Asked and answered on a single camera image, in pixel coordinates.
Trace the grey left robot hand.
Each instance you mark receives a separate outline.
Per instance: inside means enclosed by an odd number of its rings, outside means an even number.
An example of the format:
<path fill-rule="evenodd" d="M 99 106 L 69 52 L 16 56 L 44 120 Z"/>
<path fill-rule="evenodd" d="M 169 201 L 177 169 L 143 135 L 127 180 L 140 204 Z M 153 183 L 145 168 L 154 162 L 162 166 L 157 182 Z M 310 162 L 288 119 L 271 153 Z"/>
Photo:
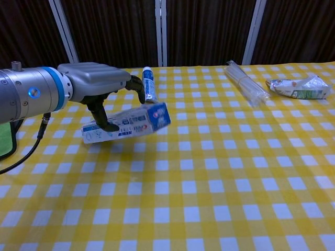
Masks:
<path fill-rule="evenodd" d="M 96 124 L 106 132 L 119 131 L 119 126 L 108 122 L 103 102 L 109 94 L 120 89 L 134 90 L 141 104 L 145 103 L 142 80 L 116 67 L 96 62 L 60 64 L 57 70 L 71 81 L 70 101 L 87 105 Z"/>

